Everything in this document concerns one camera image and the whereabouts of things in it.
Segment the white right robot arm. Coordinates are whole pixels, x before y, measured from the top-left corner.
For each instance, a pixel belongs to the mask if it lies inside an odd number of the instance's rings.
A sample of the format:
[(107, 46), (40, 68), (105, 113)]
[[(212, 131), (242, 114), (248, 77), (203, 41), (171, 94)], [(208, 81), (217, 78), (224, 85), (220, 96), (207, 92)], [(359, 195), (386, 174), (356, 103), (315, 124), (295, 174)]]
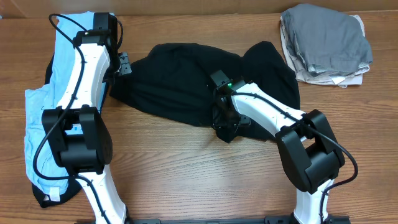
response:
[(296, 187), (292, 214), (265, 217), (265, 223), (349, 223), (349, 217), (330, 215), (329, 188), (345, 164), (325, 115), (291, 108), (257, 84), (228, 78), (221, 70), (211, 74), (217, 108), (213, 112), (217, 130), (235, 132), (256, 122), (274, 136), (282, 167)]

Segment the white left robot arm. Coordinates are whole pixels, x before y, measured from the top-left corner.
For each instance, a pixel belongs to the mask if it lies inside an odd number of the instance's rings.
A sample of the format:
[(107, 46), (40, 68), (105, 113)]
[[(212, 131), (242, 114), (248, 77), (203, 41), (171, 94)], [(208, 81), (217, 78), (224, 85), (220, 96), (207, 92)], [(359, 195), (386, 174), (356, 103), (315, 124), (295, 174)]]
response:
[(113, 144), (100, 108), (104, 82), (122, 74), (129, 61), (118, 52), (122, 36), (117, 18), (96, 12), (93, 27), (82, 28), (70, 39), (75, 62), (61, 100), (44, 110), (42, 125), (56, 165), (67, 171), (67, 180), (77, 181), (95, 213), (95, 223), (130, 223), (127, 206), (119, 197), (110, 171)]

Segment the black t-shirt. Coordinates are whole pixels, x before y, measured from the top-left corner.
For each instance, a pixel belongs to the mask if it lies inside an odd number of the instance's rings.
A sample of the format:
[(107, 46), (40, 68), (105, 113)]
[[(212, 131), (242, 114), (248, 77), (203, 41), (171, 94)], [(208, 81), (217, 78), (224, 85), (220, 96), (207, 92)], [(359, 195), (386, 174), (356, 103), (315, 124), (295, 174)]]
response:
[(295, 72), (267, 41), (253, 45), (243, 56), (200, 44), (160, 44), (131, 67), (131, 74), (115, 80), (111, 97), (145, 113), (211, 126), (224, 142), (237, 136), (265, 141), (273, 136), (255, 121), (246, 128), (226, 125), (210, 77), (218, 70), (233, 80), (253, 81), (281, 103), (300, 109)]

